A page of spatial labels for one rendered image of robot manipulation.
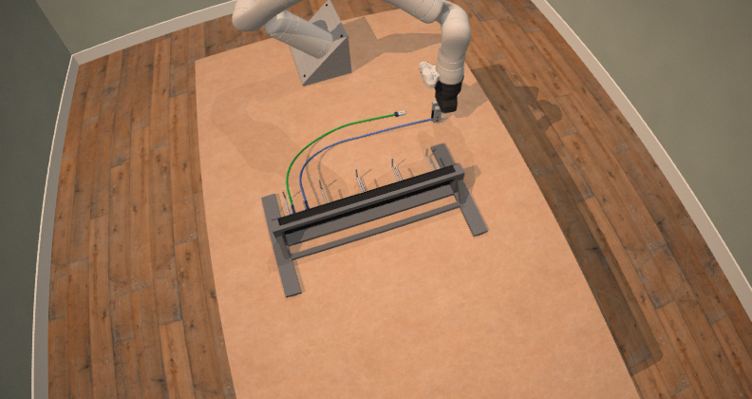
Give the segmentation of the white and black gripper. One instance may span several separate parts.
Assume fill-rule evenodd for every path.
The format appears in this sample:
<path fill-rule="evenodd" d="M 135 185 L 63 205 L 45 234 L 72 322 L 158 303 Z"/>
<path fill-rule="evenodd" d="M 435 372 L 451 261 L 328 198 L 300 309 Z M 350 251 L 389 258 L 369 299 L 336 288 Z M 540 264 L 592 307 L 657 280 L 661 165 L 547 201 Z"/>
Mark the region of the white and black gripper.
<path fill-rule="evenodd" d="M 442 113 L 457 110 L 458 94 L 464 79 L 464 65 L 457 70 L 441 67 L 437 61 L 435 66 L 427 62 L 419 63 L 419 71 L 427 88 L 435 88 L 436 101 L 432 101 L 431 118 L 433 123 L 441 121 Z"/>

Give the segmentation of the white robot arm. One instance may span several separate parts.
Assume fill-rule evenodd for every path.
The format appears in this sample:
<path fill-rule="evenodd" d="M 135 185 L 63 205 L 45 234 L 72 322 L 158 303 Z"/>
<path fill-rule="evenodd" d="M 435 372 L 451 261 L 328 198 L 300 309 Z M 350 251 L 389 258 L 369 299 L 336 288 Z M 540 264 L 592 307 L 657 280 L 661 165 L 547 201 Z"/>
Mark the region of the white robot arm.
<path fill-rule="evenodd" d="M 332 35 L 286 10 L 301 1 L 303 0 L 236 0 L 232 22 L 240 31 L 254 31 L 264 26 L 266 33 L 272 38 L 317 59 L 322 58 L 331 48 Z M 471 29 L 468 15 L 461 7 L 446 0 L 383 1 L 426 24 L 439 22 L 442 29 L 439 65 L 448 70 L 463 67 Z"/>

